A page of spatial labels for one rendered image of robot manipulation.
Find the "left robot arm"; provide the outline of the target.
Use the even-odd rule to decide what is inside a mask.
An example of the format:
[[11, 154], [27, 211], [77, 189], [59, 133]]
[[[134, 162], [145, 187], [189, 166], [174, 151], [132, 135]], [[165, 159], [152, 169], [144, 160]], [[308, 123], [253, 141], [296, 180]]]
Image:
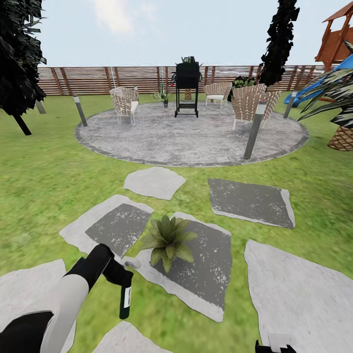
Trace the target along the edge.
[[128, 287], [141, 262], [124, 256], [119, 262], [102, 244], [80, 257], [49, 291], [17, 314], [0, 333], [0, 353], [60, 353], [89, 291], [101, 274]]

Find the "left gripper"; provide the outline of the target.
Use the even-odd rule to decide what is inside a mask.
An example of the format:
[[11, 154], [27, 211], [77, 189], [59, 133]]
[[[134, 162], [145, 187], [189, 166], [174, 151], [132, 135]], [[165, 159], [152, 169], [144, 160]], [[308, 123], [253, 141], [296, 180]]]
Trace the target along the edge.
[[126, 270], [121, 265], [121, 263], [118, 262], [116, 271], [110, 277], [107, 277], [106, 280], [113, 284], [127, 288], [130, 285], [130, 281], [132, 277], [133, 277], [133, 272]]

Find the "insectifuge atomizer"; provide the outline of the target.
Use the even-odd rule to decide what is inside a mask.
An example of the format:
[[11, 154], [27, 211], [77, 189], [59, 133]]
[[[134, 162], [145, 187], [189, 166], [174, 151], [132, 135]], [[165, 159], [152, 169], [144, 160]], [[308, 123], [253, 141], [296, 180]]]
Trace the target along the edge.
[[129, 317], [130, 296], [131, 286], [128, 286], [127, 288], [121, 286], [119, 319], [126, 319]]

